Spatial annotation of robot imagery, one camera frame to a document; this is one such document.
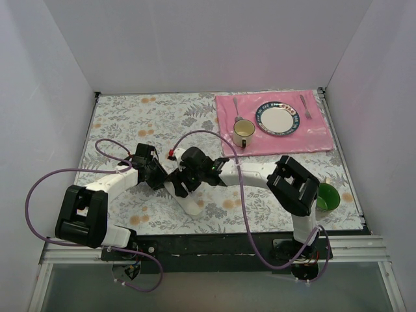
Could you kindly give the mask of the white cloth napkin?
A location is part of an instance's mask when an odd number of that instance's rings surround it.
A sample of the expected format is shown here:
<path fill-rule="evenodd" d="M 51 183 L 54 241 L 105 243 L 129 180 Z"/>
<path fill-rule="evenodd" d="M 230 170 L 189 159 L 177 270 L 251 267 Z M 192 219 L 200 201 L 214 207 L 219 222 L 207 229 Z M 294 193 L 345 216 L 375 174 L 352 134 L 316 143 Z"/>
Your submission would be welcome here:
<path fill-rule="evenodd" d="M 169 192 L 173 199 L 180 205 L 184 212 L 192 219 L 198 219 L 202 217 L 203 208 L 199 207 L 198 204 L 189 195 L 186 198 L 176 196 L 175 188 L 172 182 L 164 183 L 165 189 Z"/>

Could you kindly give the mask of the silver spoon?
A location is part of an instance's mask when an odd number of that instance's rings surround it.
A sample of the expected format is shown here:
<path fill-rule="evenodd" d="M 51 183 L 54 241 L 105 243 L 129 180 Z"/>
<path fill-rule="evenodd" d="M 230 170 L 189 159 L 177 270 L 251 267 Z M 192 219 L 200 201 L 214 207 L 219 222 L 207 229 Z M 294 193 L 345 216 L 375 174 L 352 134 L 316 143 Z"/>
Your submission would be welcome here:
<path fill-rule="evenodd" d="M 237 101 L 236 97 L 233 98 L 233 104 L 235 106 L 235 110 L 236 110 L 236 113 L 237 113 L 237 115 L 235 117 L 235 122 L 238 122 L 239 120 L 242 120 L 242 116 L 239 113 L 238 101 Z"/>

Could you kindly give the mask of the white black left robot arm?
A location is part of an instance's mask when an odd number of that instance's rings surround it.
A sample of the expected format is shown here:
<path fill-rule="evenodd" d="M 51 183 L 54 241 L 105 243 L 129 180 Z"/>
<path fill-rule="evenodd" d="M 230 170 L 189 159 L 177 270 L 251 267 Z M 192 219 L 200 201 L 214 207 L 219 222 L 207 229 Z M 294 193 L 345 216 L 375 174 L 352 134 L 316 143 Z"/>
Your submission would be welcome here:
<path fill-rule="evenodd" d="M 153 190 L 163 187 L 167 172 L 159 163 L 155 147 L 139 143 L 127 158 L 132 167 L 119 162 L 109 174 L 85 186 L 67 188 L 55 227 L 57 238 L 90 248 L 114 246 L 122 259 L 133 259 L 138 244 L 131 239 L 133 230 L 115 226 L 107 218 L 108 206 L 125 191 L 140 183 Z"/>

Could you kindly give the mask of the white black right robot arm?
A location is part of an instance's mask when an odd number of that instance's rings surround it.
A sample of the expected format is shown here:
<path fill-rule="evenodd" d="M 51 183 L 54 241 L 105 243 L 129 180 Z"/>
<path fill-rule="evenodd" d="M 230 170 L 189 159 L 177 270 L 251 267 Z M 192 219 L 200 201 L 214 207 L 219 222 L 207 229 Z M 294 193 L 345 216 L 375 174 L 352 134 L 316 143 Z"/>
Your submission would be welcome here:
<path fill-rule="evenodd" d="M 290 156 L 284 155 L 277 162 L 239 163 L 230 158 L 212 160 L 196 147 L 177 148 L 168 154 L 177 168 L 171 172 L 164 186 L 184 212 L 192 217 L 202 213 L 202 208 L 190 197 L 202 183 L 210 186 L 231 187 L 240 183 L 268 189 L 280 205 L 291 214 L 295 253 L 309 258 L 318 250 L 315 207 L 319 180 Z"/>

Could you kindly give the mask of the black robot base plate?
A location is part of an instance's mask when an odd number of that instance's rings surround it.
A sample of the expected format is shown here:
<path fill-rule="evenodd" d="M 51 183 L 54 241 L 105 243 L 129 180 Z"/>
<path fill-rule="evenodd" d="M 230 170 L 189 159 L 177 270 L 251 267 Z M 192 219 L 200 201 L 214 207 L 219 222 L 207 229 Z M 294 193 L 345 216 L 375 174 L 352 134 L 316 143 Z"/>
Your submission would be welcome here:
<path fill-rule="evenodd" d="M 271 265 L 285 264 L 302 246 L 291 232 L 252 234 L 255 245 Z M 133 248 L 156 258 L 165 272 L 269 271 L 254 253 L 246 233 L 137 235 Z"/>

